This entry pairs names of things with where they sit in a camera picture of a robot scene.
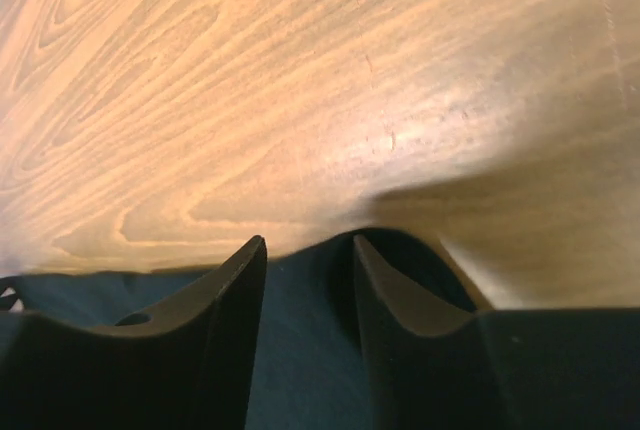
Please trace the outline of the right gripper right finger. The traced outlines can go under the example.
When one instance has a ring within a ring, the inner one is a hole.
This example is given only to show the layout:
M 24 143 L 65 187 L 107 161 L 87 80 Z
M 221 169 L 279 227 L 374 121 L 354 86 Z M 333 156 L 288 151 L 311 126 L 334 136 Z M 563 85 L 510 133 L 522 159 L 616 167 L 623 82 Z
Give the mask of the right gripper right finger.
M 635 308 L 467 312 L 354 240 L 377 429 L 635 429 Z

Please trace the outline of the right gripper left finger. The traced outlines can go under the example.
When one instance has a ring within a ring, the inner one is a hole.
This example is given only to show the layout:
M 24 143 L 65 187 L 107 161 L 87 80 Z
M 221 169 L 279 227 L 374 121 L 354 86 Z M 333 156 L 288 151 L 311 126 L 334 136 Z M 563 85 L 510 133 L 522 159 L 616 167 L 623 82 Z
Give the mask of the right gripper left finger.
M 265 240 L 114 325 L 1 316 L 5 429 L 241 429 L 267 270 Z

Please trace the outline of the black t shirt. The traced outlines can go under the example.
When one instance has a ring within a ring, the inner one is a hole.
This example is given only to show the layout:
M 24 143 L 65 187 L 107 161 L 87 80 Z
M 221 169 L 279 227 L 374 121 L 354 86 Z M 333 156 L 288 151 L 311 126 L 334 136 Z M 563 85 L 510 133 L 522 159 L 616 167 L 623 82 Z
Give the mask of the black t shirt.
M 475 302 L 453 270 L 426 244 L 396 230 L 365 228 L 337 235 L 291 256 L 268 263 L 256 357 L 248 400 L 248 429 L 364 429 L 370 424 L 366 377 L 360 356 L 353 290 L 353 239 L 362 235 L 387 261 L 421 287 L 447 303 L 475 311 Z M 172 297 L 208 268 L 151 274 L 99 272 L 91 275 L 23 275 L 1 278 L 1 314 L 35 311 L 65 324 L 88 328 L 113 325 L 144 307 Z M 53 343 L 39 332 L 28 349 L 42 350 L 29 360 L 36 378 L 22 389 L 26 377 L 1 376 L 1 392 L 25 396 L 16 415 L 1 411 L 1 429 L 54 429 L 80 410 L 59 419 L 27 427 L 40 397 L 76 379 L 74 363 L 62 364 L 61 378 L 44 383 L 43 373 L 54 367 Z

